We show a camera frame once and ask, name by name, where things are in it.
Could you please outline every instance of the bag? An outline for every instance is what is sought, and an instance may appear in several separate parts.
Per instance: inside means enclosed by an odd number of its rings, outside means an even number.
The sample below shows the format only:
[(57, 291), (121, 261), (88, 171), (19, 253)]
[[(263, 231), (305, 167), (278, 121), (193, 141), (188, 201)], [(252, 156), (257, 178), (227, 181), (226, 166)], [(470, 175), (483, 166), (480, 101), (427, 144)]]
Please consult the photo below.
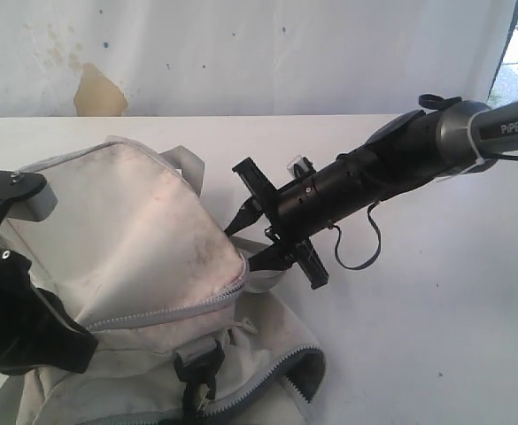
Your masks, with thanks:
[[(17, 425), (306, 423), (324, 354), (273, 293), (245, 291), (245, 256), (199, 202), (203, 168), (183, 147), (109, 137), (23, 170), (58, 206), (6, 220), (0, 247), (32, 260), (33, 283), (99, 344), (82, 375), (27, 373)], [(0, 390), (0, 423), (17, 379)]]

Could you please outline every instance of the bag strap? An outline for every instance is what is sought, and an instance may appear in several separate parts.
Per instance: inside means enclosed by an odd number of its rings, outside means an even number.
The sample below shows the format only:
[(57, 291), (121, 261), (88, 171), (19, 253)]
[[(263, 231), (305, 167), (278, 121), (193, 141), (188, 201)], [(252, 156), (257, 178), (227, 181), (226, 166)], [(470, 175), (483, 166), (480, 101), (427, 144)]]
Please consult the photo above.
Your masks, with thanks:
[(9, 376), (0, 388), (0, 424), (14, 425), (19, 415), (24, 375)]
[(182, 177), (198, 196), (202, 193), (204, 185), (205, 162), (194, 152), (185, 146), (176, 146), (170, 151), (160, 153), (165, 161), (174, 168), (182, 171)]

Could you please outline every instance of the white wall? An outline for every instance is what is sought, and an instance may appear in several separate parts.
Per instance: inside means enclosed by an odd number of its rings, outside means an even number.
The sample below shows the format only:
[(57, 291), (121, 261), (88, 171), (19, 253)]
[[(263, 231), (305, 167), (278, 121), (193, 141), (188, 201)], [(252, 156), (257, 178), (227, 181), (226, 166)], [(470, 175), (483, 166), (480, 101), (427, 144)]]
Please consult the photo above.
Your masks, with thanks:
[(84, 64), (106, 79), (89, 75), (81, 114), (403, 112), (422, 92), (484, 100), (513, 8), (513, 0), (0, 0), (0, 116), (75, 115)]

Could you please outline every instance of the fabric bag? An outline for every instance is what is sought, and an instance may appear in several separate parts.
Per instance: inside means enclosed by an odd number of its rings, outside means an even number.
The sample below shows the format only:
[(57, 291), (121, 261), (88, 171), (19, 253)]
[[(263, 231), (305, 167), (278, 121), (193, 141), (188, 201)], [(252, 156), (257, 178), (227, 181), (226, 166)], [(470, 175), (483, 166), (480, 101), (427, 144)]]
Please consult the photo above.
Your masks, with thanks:
[(82, 375), (9, 378), (0, 423), (20, 385), (18, 425), (306, 423), (323, 352), (274, 294), (245, 291), (244, 255), (199, 202), (203, 169), (183, 147), (109, 137), (23, 170), (58, 206), (41, 223), (6, 220), (0, 247), (32, 260), (33, 283), (99, 344)]

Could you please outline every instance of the black plastic buckle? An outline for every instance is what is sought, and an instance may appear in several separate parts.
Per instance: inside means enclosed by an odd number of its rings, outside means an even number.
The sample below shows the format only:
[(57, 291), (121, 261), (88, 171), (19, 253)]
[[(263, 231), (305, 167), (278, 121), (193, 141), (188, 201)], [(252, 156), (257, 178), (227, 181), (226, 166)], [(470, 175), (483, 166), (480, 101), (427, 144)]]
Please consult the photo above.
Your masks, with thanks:
[[(225, 352), (221, 344), (216, 339), (215, 348), (211, 351), (200, 354), (196, 357), (182, 355), (177, 352), (174, 355), (174, 370), (178, 379), (186, 383), (186, 388), (182, 395), (182, 410), (185, 416), (196, 417), (202, 413), (202, 406), (205, 401), (214, 401), (217, 394), (217, 383), (215, 376), (218, 374)], [(200, 385), (206, 385), (209, 391), (205, 394), (205, 400), (196, 406), (196, 396)]]

